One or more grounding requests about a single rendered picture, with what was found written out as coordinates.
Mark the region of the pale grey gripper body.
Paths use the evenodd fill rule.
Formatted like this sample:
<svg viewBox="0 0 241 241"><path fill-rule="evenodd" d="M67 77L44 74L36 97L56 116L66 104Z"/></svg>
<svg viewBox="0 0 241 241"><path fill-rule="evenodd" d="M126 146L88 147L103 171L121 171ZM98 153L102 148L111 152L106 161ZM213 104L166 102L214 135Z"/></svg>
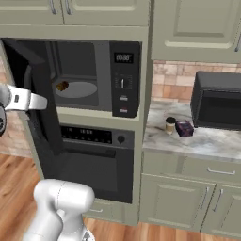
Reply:
<svg viewBox="0 0 241 241"><path fill-rule="evenodd" d="M28 89L24 89L20 94L21 109L27 110L42 110L47 107L47 99L38 94L32 93Z"/></svg>

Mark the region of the black microwave door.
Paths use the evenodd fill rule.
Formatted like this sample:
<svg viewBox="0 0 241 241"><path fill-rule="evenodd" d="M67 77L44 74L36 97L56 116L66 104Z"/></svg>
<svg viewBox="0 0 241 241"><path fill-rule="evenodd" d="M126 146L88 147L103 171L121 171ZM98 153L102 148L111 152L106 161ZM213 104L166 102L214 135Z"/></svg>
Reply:
<svg viewBox="0 0 241 241"><path fill-rule="evenodd" d="M51 74L46 59L32 47L24 46L19 40L2 39L11 76L17 88L24 87L24 74L28 65L32 68L35 94L47 99L43 110L28 110L37 137L53 152L59 155L63 151L56 105L51 85Z"/></svg>

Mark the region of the sage upper cupboard door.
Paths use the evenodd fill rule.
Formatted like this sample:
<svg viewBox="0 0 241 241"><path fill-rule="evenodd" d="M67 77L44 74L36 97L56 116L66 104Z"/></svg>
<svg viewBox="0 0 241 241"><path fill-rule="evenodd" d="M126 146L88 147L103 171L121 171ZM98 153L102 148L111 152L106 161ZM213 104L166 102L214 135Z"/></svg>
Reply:
<svg viewBox="0 0 241 241"><path fill-rule="evenodd" d="M70 25L146 26L150 0L69 0L68 15L62 0L64 23Z"/></svg>
<svg viewBox="0 0 241 241"><path fill-rule="evenodd" d="M49 0L0 0L0 24L63 24L60 0L54 0L57 15Z"/></svg>
<svg viewBox="0 0 241 241"><path fill-rule="evenodd" d="M241 0L154 0L152 59L241 63Z"/></svg>

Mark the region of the sage cupboard door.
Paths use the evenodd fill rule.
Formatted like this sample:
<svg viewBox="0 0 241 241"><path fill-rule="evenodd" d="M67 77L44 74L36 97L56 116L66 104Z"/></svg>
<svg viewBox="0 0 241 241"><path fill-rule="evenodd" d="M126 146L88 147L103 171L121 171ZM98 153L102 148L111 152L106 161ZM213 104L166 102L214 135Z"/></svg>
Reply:
<svg viewBox="0 0 241 241"><path fill-rule="evenodd" d="M202 210L205 187L209 186ZM140 212L142 222L199 232L215 184L143 174Z"/></svg>
<svg viewBox="0 0 241 241"><path fill-rule="evenodd" d="M63 24L60 0L54 0L57 15L49 0L0 0L0 24Z"/></svg>
<svg viewBox="0 0 241 241"><path fill-rule="evenodd" d="M154 0L152 59L241 63L241 0Z"/></svg>
<svg viewBox="0 0 241 241"><path fill-rule="evenodd" d="M150 0L69 0L68 15L62 0L64 23L70 25L146 26Z"/></svg>
<svg viewBox="0 0 241 241"><path fill-rule="evenodd" d="M221 188L224 192L214 212ZM202 223L201 232L241 239L241 187L217 185Z"/></svg>

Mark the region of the black microwave oven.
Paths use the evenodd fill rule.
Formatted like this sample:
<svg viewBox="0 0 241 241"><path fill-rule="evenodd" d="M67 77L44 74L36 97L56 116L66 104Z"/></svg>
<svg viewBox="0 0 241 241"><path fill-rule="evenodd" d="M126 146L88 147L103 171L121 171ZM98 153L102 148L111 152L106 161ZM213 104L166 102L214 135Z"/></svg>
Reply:
<svg viewBox="0 0 241 241"><path fill-rule="evenodd" d="M42 55L49 66L56 107L108 111L133 118L139 106L141 43L111 40L19 40ZM62 81L88 82L97 91L84 98L56 94Z"/></svg>

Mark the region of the black oven door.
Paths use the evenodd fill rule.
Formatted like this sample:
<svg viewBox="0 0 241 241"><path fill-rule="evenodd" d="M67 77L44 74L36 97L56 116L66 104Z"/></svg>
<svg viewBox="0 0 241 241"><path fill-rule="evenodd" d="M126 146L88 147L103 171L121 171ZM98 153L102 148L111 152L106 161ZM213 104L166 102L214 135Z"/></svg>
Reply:
<svg viewBox="0 0 241 241"><path fill-rule="evenodd" d="M62 153L54 155L36 143L43 176L91 187L98 199L131 203L133 201L134 150L111 145L91 145L65 141ZM66 152L66 148L110 149L114 158Z"/></svg>

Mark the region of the sage lower cupboard door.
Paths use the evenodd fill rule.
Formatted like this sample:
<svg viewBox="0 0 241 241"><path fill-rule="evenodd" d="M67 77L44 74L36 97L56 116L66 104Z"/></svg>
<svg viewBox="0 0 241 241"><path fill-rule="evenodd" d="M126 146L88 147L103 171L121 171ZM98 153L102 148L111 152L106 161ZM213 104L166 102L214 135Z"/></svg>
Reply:
<svg viewBox="0 0 241 241"><path fill-rule="evenodd" d="M205 187L209 186L202 210ZM199 232L215 184L143 174L140 212L142 222Z"/></svg>
<svg viewBox="0 0 241 241"><path fill-rule="evenodd" d="M214 212L221 188L224 192ZM202 223L201 232L241 239L241 187L217 185Z"/></svg>

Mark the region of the brown food piece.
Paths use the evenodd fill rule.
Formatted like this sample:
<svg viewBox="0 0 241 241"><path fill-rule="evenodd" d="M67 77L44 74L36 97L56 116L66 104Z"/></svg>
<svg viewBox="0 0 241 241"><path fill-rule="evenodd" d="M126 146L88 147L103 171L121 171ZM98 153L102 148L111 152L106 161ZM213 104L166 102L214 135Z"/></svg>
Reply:
<svg viewBox="0 0 241 241"><path fill-rule="evenodd" d="M56 88L57 88L59 91L63 91L63 90L65 90L68 86L69 86L69 83L68 83L67 81L62 81L61 83L59 83L59 84L56 85Z"/></svg>

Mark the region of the black built-in oven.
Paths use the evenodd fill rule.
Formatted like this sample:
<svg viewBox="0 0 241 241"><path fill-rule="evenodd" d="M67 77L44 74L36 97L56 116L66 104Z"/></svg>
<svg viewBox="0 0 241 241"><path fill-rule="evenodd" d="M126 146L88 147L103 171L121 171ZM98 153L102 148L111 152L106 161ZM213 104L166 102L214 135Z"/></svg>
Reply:
<svg viewBox="0 0 241 241"><path fill-rule="evenodd" d="M87 185L98 199L133 201L133 131L62 124L60 132L31 131L45 179Z"/></svg>

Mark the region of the sage drawer front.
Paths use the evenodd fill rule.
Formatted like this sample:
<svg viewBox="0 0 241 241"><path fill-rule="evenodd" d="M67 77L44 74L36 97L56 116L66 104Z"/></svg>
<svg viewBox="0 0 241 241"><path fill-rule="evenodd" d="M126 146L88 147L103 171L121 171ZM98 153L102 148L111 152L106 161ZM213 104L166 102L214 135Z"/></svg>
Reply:
<svg viewBox="0 0 241 241"><path fill-rule="evenodd" d="M186 157L182 174L212 181L241 184L241 164Z"/></svg>
<svg viewBox="0 0 241 241"><path fill-rule="evenodd" d="M95 213L88 210L85 213L86 217L119 223L124 221L124 206L121 203L114 201L95 200L90 209L103 209L103 212Z"/></svg>

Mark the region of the beige cup with black lid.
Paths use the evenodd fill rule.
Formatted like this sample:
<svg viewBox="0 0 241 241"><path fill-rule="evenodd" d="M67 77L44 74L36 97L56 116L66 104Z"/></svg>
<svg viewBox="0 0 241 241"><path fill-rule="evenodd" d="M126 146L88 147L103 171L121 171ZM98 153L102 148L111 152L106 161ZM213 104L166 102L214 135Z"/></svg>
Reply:
<svg viewBox="0 0 241 241"><path fill-rule="evenodd" d="M176 119L173 117L166 118L166 133L171 135L174 131Z"/></svg>

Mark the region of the purple box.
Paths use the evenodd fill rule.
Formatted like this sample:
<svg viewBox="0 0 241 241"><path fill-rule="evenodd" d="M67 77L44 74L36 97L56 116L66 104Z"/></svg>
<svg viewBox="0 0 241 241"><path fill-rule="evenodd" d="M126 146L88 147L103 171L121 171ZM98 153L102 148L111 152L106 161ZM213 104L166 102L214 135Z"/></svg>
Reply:
<svg viewBox="0 0 241 241"><path fill-rule="evenodd" d="M192 137L194 128L188 120L177 120L175 129L180 137Z"/></svg>

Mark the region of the black toaster oven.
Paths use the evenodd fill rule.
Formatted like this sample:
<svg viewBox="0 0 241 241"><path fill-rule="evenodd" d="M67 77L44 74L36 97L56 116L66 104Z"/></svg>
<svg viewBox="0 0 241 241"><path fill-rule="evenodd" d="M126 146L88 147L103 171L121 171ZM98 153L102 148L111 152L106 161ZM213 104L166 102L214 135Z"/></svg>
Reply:
<svg viewBox="0 0 241 241"><path fill-rule="evenodd" d="M190 108L195 128L241 131L241 73L196 72Z"/></svg>

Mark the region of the sage tall cabinet frame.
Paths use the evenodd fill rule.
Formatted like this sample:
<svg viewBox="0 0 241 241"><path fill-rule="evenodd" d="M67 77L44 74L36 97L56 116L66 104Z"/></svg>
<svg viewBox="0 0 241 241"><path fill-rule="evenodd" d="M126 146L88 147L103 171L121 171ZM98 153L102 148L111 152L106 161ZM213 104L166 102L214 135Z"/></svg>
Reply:
<svg viewBox="0 0 241 241"><path fill-rule="evenodd" d="M111 40L138 41L141 43L139 106L137 115L133 118L114 117L108 111L79 109L70 107L56 107L59 127L62 124L110 128L133 131L134 143L134 178L133 201L119 202L124 206L124 221L122 224L135 226L139 222L140 185L143 160L143 137L150 105L150 91L152 88L153 63L150 57L150 31L141 26L30 26L30 25L0 25L0 57L3 59L7 72L7 81L15 86L10 73L8 61L3 48L2 39L28 40ZM42 180L43 172L34 145L32 130L35 130L27 111L20 115L24 125L24 133L28 140L34 162Z"/></svg>

